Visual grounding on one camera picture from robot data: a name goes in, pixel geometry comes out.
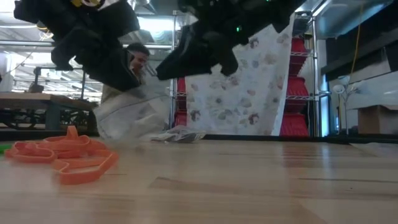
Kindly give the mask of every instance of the wooden workbench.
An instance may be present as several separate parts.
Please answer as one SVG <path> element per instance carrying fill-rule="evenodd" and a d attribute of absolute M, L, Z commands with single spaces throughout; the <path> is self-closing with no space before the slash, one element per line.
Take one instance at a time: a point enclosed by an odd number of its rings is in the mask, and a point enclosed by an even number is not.
<path fill-rule="evenodd" d="M 0 108 L 46 110 L 45 128 L 60 129 L 61 110 L 92 111 L 91 103 L 45 93 L 0 93 Z"/>
<path fill-rule="evenodd" d="M 0 162 L 8 224 L 396 223 L 398 158 L 324 143 L 200 141 L 119 149 L 99 181 Z"/>

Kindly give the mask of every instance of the man's hair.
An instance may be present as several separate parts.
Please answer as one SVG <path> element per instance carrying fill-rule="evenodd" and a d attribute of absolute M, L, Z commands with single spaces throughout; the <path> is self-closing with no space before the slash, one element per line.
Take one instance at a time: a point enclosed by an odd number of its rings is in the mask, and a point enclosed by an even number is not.
<path fill-rule="evenodd" d="M 146 55 L 150 55 L 150 52 L 147 47 L 145 47 L 142 43 L 133 43 L 127 46 L 128 51 L 130 52 L 140 52 Z"/>

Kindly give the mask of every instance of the cardboard box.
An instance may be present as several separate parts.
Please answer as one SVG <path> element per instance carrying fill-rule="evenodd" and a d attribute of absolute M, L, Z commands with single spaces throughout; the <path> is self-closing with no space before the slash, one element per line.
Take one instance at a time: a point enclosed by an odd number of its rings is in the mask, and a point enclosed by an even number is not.
<path fill-rule="evenodd" d="M 358 108 L 359 134 L 398 134 L 398 105 Z"/>

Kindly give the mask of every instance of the orange rubber band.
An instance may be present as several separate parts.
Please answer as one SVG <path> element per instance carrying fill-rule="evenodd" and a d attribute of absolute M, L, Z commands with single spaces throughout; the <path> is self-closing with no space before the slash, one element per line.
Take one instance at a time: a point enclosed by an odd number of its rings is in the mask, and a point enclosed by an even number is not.
<path fill-rule="evenodd" d="M 26 163 L 52 163 L 65 185 L 84 184 L 98 180 L 119 159 L 100 141 L 79 136 L 74 126 L 66 136 L 46 138 L 43 141 L 16 142 L 4 152 L 7 158 Z M 71 172 L 75 169 L 98 167 L 95 170 Z"/>

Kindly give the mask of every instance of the green object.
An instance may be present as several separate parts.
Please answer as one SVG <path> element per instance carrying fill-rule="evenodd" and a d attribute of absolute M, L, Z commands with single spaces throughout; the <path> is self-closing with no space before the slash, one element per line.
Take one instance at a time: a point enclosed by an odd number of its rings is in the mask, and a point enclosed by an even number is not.
<path fill-rule="evenodd" d="M 7 149 L 10 149 L 11 147 L 12 147 L 12 144 L 0 145 L 0 155 L 4 154 L 4 151 Z"/>

